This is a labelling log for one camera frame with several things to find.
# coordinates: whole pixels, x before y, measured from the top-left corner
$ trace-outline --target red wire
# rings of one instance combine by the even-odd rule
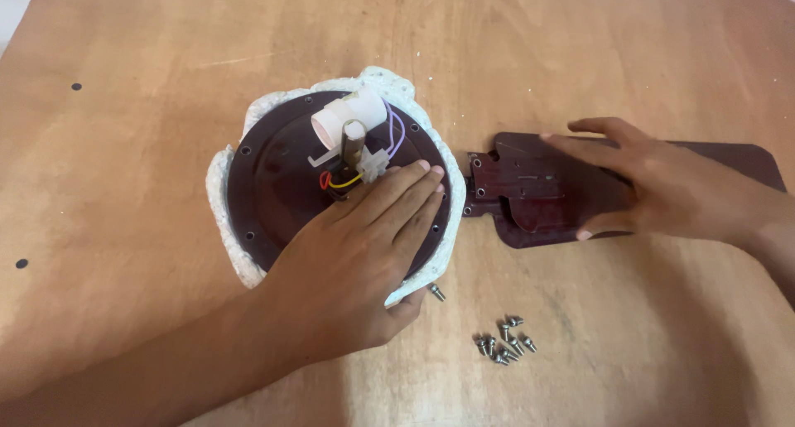
[[[323,171],[320,173],[320,188],[325,191],[328,188],[328,182],[332,180],[332,173],[329,171]]]

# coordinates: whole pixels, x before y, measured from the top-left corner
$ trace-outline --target white connector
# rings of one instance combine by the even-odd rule
[[[372,183],[379,176],[384,175],[389,164],[390,156],[386,155],[385,150],[379,149],[378,152],[371,154],[370,149],[365,146],[362,149],[362,159],[356,165],[356,171],[361,172],[364,183]]]

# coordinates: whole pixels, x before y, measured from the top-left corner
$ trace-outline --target pile of screws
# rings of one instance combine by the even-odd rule
[[[502,344],[498,345],[497,339],[488,334],[478,337],[475,341],[475,344],[478,345],[478,349],[480,350],[480,354],[490,357],[494,363],[499,363],[507,367],[511,360],[518,362],[519,357],[525,354],[525,349],[522,348],[522,345],[525,345],[530,352],[535,352],[536,345],[532,343],[530,337],[522,332],[517,339],[509,332],[511,328],[516,328],[524,322],[525,319],[521,316],[508,316],[504,322],[498,324],[500,337],[505,343],[511,345],[513,350],[516,351],[516,354]]]

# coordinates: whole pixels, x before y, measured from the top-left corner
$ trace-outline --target wooden table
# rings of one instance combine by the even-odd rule
[[[791,188],[793,34],[785,0],[33,0],[0,60],[3,396],[244,291],[204,176],[263,94],[379,65],[414,82],[462,165],[500,131],[619,115],[661,138],[765,147]],[[465,219],[438,282],[448,300],[426,300],[388,346],[189,424],[795,415],[795,315],[729,246],[633,236],[512,250],[490,218]],[[471,336],[496,334],[506,312],[538,352],[503,368]]]

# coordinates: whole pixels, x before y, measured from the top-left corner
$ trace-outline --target silver screw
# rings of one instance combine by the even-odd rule
[[[503,359],[502,355],[499,354],[492,355],[491,360],[493,360],[494,363],[499,363],[500,365],[503,365],[505,367],[508,366],[508,361]]]
[[[478,345],[480,355],[486,355],[486,341],[483,338],[480,338],[475,342],[475,344]]]
[[[436,283],[431,284],[428,287],[428,290],[431,291],[434,297],[438,298],[440,301],[444,301],[444,294],[442,293],[442,290],[439,289],[439,286],[436,285]]]
[[[508,329],[511,329],[510,324],[499,325],[499,333],[504,341],[508,341]]]
[[[530,351],[532,352],[536,351],[536,345],[532,344],[532,340],[527,335],[522,337],[522,343],[524,343],[527,349],[529,349]]]
[[[489,357],[494,355],[494,344],[497,343],[497,339],[492,336],[489,336]]]
[[[522,349],[522,345],[519,344],[519,341],[516,340],[516,337],[511,337],[508,340],[508,344],[511,345],[514,350],[516,350],[517,354],[519,354],[519,355],[524,355],[525,354],[525,350]]]
[[[500,348],[499,355],[502,355],[502,357],[505,359],[516,360],[517,362],[519,361],[519,356],[514,354],[513,352],[508,351],[508,348],[506,347]]]

